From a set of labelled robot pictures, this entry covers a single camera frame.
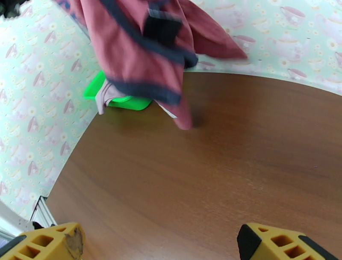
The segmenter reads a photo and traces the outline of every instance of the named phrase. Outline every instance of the green plastic container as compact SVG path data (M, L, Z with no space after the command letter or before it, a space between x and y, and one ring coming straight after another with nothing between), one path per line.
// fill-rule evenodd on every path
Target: green plastic container
M106 76L103 71L100 71L99 74L93 79L93 81L89 84L89 86L85 89L83 93L84 99L95 100L95 96L102 87ZM142 97L118 97L114 98L108 106L120 107L131 110L143 110L152 102L150 99L142 98Z

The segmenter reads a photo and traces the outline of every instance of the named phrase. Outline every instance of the yellow plastic part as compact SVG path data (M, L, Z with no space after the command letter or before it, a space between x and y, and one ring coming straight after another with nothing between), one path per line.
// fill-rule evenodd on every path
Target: yellow plastic part
M257 223L247 224L261 238L261 244L250 260L324 260L298 236L305 234Z
M81 260L84 232L80 224L67 223L23 233L26 238L1 260Z

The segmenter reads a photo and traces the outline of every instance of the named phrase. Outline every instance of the wooden floor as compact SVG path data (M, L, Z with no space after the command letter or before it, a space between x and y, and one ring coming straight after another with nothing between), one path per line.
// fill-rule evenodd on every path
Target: wooden floor
M246 222L302 231L342 257L342 97L186 74L197 127L157 105L96 116L48 199L80 222L85 260L239 259Z

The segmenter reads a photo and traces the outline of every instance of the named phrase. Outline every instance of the wall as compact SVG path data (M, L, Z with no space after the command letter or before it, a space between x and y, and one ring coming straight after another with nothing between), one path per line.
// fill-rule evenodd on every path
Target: wall
M253 74L342 94L341 0L194 0L249 55L194 71ZM68 2L60 0L69 11ZM0 21L0 199L29 217L96 114L82 91L100 70L89 40L49 0Z

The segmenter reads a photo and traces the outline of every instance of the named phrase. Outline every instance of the wallpaper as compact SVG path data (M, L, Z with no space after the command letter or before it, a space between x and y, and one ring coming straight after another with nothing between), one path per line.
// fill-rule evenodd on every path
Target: wallpaper
M30 218L97 112L82 93L100 68L55 3L33 0L21 10L0 21L0 200Z
M193 1L249 56L201 56L193 71L272 77L342 95L342 0ZM86 29L67 0L58 2L62 8L32 0L20 19L0 21L0 199L26 218L97 112L82 91L100 68Z

